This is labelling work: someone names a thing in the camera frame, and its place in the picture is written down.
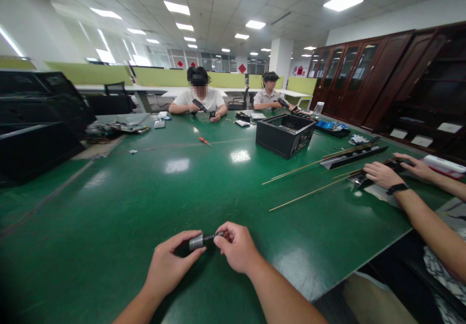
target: hand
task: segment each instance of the hand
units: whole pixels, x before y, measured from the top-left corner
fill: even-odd
[[[220,112],[217,111],[217,112],[215,112],[215,117],[210,118],[210,121],[212,123],[218,123],[220,121],[220,119],[221,119]]]
[[[215,237],[214,243],[221,250],[220,253],[227,257],[231,268],[238,273],[248,274],[262,260],[247,227],[225,222],[217,229],[218,232],[223,232],[223,237]]]
[[[425,178],[428,180],[434,179],[436,172],[433,171],[426,163],[418,159],[415,159],[407,154],[393,153],[393,155],[397,158],[409,160],[411,164],[413,164],[413,166],[407,163],[401,163],[401,166],[404,167],[406,170],[411,171],[416,176],[419,176],[420,178]]]
[[[188,107],[189,107],[190,112],[199,112],[200,111],[200,108],[198,106],[196,106],[194,103],[189,104]]]
[[[176,288],[186,272],[206,250],[206,247],[194,250],[185,258],[180,258],[173,252],[183,241],[194,238],[201,233],[200,230],[181,232],[155,248],[143,287],[144,293],[154,297],[165,297]]]
[[[379,162],[365,164],[364,171],[367,172],[366,177],[368,179],[371,179],[385,189],[389,189],[396,184],[404,183],[403,179],[398,176],[395,171]]]

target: red-handled screwdriver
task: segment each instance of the red-handled screwdriver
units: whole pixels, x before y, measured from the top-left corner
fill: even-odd
[[[209,145],[210,147],[212,147],[212,145],[210,143],[208,143],[206,140],[204,140],[202,137],[199,138],[202,142],[204,142],[206,145]]]

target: black wristwatch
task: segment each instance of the black wristwatch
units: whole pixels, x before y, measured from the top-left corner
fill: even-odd
[[[400,183],[400,184],[391,186],[391,187],[388,189],[387,194],[388,194],[388,195],[392,195],[393,193],[401,192],[401,191],[406,191],[407,189],[409,189],[409,187],[408,187],[407,184],[405,184],[405,183]]]

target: ceiling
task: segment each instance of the ceiling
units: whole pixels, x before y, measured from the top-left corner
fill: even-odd
[[[323,7],[329,0],[167,0],[189,6],[191,16],[171,13],[164,0],[50,0],[57,11],[120,35],[131,35],[132,40],[153,38],[167,49],[188,49],[184,36],[196,38],[200,50],[231,49],[232,54],[260,53],[270,48],[271,41],[286,37],[295,41],[294,56],[305,53],[303,47],[324,46],[331,29],[384,15],[424,0],[364,0],[342,12]],[[89,7],[111,10],[123,20],[103,18]],[[288,16],[271,24],[284,14]],[[245,27],[250,20],[266,22],[261,30]],[[191,24],[194,32],[180,31],[175,22]],[[147,36],[135,36],[127,28],[148,31]],[[234,38],[236,33],[248,34],[248,40]]]

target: green tabletop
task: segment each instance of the green tabletop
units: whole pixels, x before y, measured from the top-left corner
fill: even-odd
[[[248,226],[259,251],[309,300],[410,230],[401,210],[347,181],[269,212],[336,175],[406,150],[390,146],[331,173],[316,164],[262,186],[334,147],[349,146],[348,138],[316,131],[308,148],[287,161],[256,145],[255,126],[241,128],[233,121],[234,112],[219,124],[201,113],[174,115],[164,129],[127,136],[112,156],[96,160],[4,237],[2,262],[21,318],[111,322],[141,288],[155,246],[187,229],[213,233],[227,220]],[[153,122],[150,117],[145,125]],[[130,154],[131,149],[138,152]],[[434,187],[409,183],[433,209],[449,199]],[[265,318],[249,280],[211,248],[162,303],[154,322],[265,323]]]

